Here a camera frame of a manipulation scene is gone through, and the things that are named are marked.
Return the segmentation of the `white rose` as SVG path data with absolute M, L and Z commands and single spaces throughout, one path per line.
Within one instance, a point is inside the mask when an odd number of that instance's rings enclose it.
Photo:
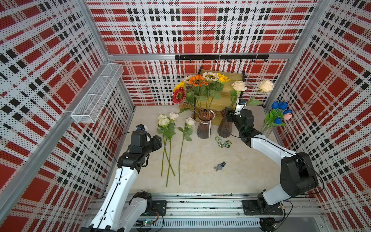
M 165 115 L 165 114 L 160 114 L 159 116 L 158 116 L 158 120 L 161 120 L 161 119 L 167 119 L 168 117 L 167 117 L 167 115 Z
M 164 140 L 164 151 L 163 151 L 163 160 L 161 166 L 161 175 L 164 173 L 164 162 L 167 161 L 168 170 L 166 175 L 166 187 L 169 184 L 170 174 L 175 175 L 171 164 L 171 153 L 172 153 L 172 138 L 175 133 L 175 121 L 172 121 L 170 118 L 161 119 L 158 121 L 158 130 L 157 132 L 162 135 Z

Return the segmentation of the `cream rose flower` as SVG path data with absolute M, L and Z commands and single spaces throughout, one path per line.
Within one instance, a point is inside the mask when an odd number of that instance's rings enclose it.
M 258 84 L 257 93 L 247 101 L 246 105 L 252 105 L 252 106 L 262 105 L 263 104 L 262 101 L 256 100 L 258 93 L 261 93 L 261 92 L 269 93 L 273 89 L 274 89 L 274 83 L 272 81 L 270 80 L 262 81 L 260 84 Z

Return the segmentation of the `pink tulip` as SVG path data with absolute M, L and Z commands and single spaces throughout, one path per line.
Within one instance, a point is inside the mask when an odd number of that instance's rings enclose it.
M 283 117 L 282 117 L 282 123 L 280 125 L 282 125 L 282 126 L 286 125 L 285 122 L 290 120 L 292 118 L 292 116 L 293 116 L 292 113 L 284 114 Z

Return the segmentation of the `beige daisy flower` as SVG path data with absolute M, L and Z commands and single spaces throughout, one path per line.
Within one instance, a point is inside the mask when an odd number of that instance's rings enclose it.
M 208 83 L 207 92 L 206 92 L 206 109 L 211 109 L 211 103 L 217 95 L 217 88 L 219 87 L 219 76 L 216 72 L 204 72 L 203 78 Z

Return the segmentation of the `pale rose pile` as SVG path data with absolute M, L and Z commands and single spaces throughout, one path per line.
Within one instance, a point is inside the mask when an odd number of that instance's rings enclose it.
M 195 126 L 196 121 L 192 118 L 186 118 L 184 127 L 179 127 L 179 131 L 182 132 L 182 143 L 181 143 L 181 149 L 180 149 L 180 155 L 179 155 L 179 161 L 178 161 L 178 184 L 181 185 L 181 160 L 182 160 L 182 154 L 183 154 L 183 147 L 184 142 L 192 142 L 191 135 L 193 133 L 193 127 Z

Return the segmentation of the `orange flower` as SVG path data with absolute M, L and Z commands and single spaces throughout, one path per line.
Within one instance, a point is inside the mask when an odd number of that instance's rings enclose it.
M 187 84 L 188 103 L 193 103 L 194 108 L 201 109 L 202 102 L 208 98 L 208 86 L 209 83 L 202 75 L 192 76 Z

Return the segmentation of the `yellow flower back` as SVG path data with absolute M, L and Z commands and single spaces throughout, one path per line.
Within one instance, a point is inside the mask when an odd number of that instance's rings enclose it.
M 184 88 L 185 87 L 185 83 L 184 82 L 180 82 L 179 84 L 176 85 L 176 87 L 174 88 L 174 92 L 180 88 Z

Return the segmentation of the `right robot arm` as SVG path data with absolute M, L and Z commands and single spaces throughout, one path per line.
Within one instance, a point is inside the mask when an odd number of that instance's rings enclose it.
M 260 211 L 267 211 L 278 203 L 302 195 L 319 186 L 317 173 L 305 152 L 296 153 L 268 139 L 254 128 L 254 116 L 250 110 L 235 111 L 225 108 L 225 119 L 234 123 L 238 137 L 275 162 L 280 167 L 279 184 L 258 195 Z

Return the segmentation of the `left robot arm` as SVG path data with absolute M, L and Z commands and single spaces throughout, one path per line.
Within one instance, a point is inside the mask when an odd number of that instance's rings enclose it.
M 150 193 L 138 192 L 124 210 L 129 191 L 141 168 L 148 166 L 150 153 L 162 148 L 161 138 L 151 136 L 147 127 L 140 124 L 131 132 L 128 151 L 117 161 L 117 171 L 111 188 L 98 213 L 88 227 L 81 232 L 129 232 L 137 219 L 152 209 Z

